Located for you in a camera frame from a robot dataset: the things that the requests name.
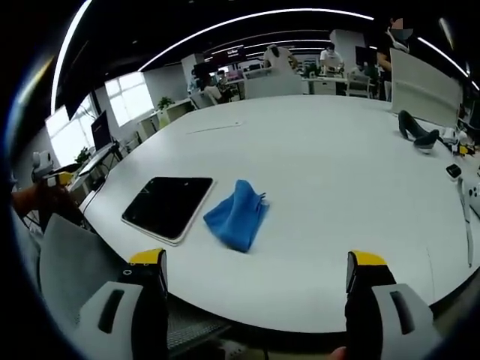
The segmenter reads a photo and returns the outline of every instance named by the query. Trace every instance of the white game controller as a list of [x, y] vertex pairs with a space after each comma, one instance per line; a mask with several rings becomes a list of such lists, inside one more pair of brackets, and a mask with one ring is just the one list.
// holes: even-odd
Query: white game controller
[[480, 181], [463, 180], [464, 198], [480, 218]]

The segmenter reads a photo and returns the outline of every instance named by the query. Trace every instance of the tablet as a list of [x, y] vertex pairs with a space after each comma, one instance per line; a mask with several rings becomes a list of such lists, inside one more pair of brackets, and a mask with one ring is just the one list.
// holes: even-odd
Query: tablet
[[212, 185], [212, 178], [153, 178], [121, 219], [158, 240], [177, 245]]

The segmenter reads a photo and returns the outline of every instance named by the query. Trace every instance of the white wall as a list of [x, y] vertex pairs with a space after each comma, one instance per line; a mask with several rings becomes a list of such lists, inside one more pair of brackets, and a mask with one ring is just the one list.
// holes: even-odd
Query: white wall
[[33, 152], [48, 151], [53, 160], [54, 168], [60, 167], [59, 161], [53, 151], [52, 142], [47, 132], [47, 127], [42, 127], [30, 143], [23, 149], [17, 161], [12, 165], [13, 175], [18, 181], [17, 188], [27, 188], [32, 182], [32, 154]]
[[341, 55], [345, 62], [345, 70], [356, 66], [356, 47], [365, 47], [363, 34], [354, 31], [335, 29], [330, 34], [330, 40], [335, 44], [335, 51]]
[[190, 78], [192, 77], [192, 70], [194, 69], [194, 66], [204, 61], [205, 59], [203, 57], [203, 54], [192, 54], [181, 60], [181, 66], [183, 67], [184, 78], [187, 83], [190, 82]]
[[163, 96], [174, 101], [183, 100], [188, 96], [188, 85], [180, 64], [146, 71], [143, 76], [154, 107], [157, 107], [158, 101]]

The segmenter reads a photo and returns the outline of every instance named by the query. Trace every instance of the person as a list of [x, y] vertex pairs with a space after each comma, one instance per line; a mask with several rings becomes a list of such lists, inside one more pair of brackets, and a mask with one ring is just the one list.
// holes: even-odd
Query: person
[[294, 74], [294, 69], [299, 66], [299, 61], [288, 49], [277, 45], [270, 45], [267, 48], [263, 54], [263, 62], [265, 68], [273, 68], [281, 74]]
[[188, 94], [193, 94], [194, 92], [198, 92], [200, 90], [198, 84], [198, 78], [195, 74], [195, 69], [192, 69], [192, 76], [190, 78], [190, 83], [188, 84], [187, 90]]
[[335, 51], [335, 44], [328, 43], [325, 50], [320, 53], [320, 66], [323, 73], [333, 73], [344, 68], [344, 60], [338, 52]]
[[385, 97], [387, 101], [392, 101], [392, 60], [390, 49], [394, 48], [405, 53], [410, 53], [408, 40], [412, 36], [411, 28], [404, 28], [404, 18], [392, 17], [390, 26], [385, 34], [380, 38], [376, 60], [382, 68], [380, 79], [384, 83]]
[[30, 231], [24, 218], [32, 211], [38, 211], [39, 225], [44, 232], [53, 213], [60, 214], [74, 224], [80, 224], [83, 221], [83, 215], [65, 187], [58, 185], [49, 187], [45, 181], [40, 181], [26, 189], [15, 190], [16, 182], [13, 177], [9, 182], [10, 213], [17, 246], [22, 254], [27, 275], [38, 290], [38, 259], [43, 236], [39, 232]]
[[227, 84], [227, 76], [225, 75], [225, 70], [217, 71], [217, 85], [226, 85]]
[[365, 64], [357, 64], [355, 67], [353, 67], [348, 74], [352, 75], [366, 75], [365, 70]]
[[347, 358], [347, 348], [345, 346], [338, 347], [329, 356], [328, 360], [344, 360]]
[[208, 73], [200, 77], [200, 90], [212, 96], [219, 104], [225, 104], [230, 101], [216, 85], [212, 84], [212, 77]]

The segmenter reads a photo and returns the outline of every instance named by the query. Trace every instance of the black shoe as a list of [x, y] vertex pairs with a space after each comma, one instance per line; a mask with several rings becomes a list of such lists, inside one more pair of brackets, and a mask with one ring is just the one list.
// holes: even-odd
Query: black shoe
[[419, 149], [432, 149], [440, 135], [438, 130], [426, 131], [419, 123], [405, 110], [398, 114], [398, 127], [400, 133], [405, 139], [408, 139], [408, 133], [415, 138], [413, 145]]

